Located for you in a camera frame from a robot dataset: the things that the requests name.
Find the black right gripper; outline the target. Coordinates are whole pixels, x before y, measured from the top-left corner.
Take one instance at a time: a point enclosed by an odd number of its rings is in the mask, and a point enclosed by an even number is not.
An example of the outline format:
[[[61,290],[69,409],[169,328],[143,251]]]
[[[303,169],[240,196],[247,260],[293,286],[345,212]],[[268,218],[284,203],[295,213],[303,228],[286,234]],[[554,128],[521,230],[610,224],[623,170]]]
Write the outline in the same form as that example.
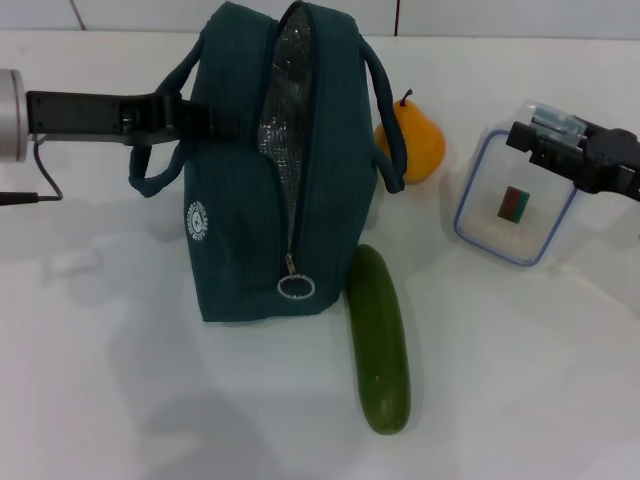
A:
[[[622,129],[604,129],[588,136],[583,152],[514,122],[506,144],[529,153],[529,162],[574,182],[577,189],[610,192],[639,200],[639,140]]]

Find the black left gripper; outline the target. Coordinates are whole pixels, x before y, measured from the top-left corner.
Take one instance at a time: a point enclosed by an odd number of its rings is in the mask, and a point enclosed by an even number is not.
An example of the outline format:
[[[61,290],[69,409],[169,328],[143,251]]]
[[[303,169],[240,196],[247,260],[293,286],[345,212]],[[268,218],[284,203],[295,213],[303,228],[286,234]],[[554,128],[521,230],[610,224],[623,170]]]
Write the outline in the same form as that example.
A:
[[[174,138],[234,140],[234,112],[177,95],[116,96],[69,92],[26,93],[29,131],[60,138]]]

